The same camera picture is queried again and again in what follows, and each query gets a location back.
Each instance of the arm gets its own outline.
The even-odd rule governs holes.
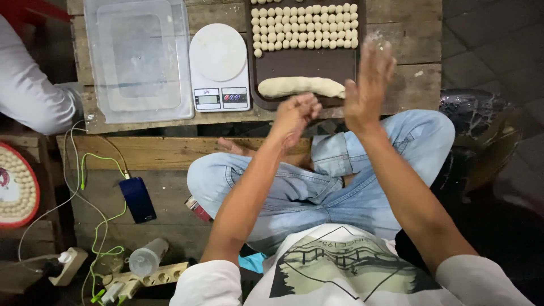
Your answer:
[[[382,49],[368,38],[362,46],[358,84],[346,82],[346,125],[367,152],[395,218],[434,274],[451,256],[478,254],[380,126],[381,103],[396,65],[391,44],[385,42]]]
[[[279,106],[269,136],[223,200],[201,262],[228,260],[238,265],[238,253],[257,221],[283,153],[298,143],[320,110],[313,94],[292,97]]]

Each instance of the dough log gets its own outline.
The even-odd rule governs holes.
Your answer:
[[[327,97],[345,97],[344,85],[329,78],[277,77],[265,79],[259,84],[259,93],[268,98],[312,92]]]

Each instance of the brown tray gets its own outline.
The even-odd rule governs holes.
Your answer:
[[[322,77],[329,78],[340,84],[344,84],[346,79],[355,80],[357,70],[357,60],[359,47],[356,49],[329,48],[321,49],[282,49],[279,51],[264,51],[263,56],[256,58],[253,49],[253,32],[251,25],[251,10],[269,9],[276,7],[307,7],[309,5],[343,5],[344,3],[357,4],[357,14],[359,26],[357,34],[359,45],[362,44],[366,35],[366,1],[365,0],[305,0],[297,2],[296,0],[283,0],[281,2],[266,2],[265,4],[251,4],[250,0],[245,0],[245,25],[248,43],[248,59],[249,59],[249,80],[250,91],[253,102],[261,108],[275,111],[278,105],[283,102],[286,97],[270,99],[263,97],[257,87],[259,83],[265,79],[275,77]],[[319,102],[324,108],[342,106],[343,99],[338,97],[318,96]]]

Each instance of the hand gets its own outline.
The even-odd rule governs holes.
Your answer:
[[[279,143],[285,152],[299,142],[302,131],[321,109],[321,103],[312,93],[292,96],[278,106],[267,140]]]
[[[357,84],[350,79],[345,82],[345,123],[356,135],[379,126],[387,83],[397,64],[391,43],[385,41],[381,45],[379,47],[369,36],[365,38]]]

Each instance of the smartphone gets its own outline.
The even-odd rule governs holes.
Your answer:
[[[151,198],[142,178],[130,178],[120,181],[119,187],[121,187],[121,192],[123,193],[123,197],[125,197],[125,201],[127,201],[127,206],[131,211],[134,222],[144,223],[157,219]]]

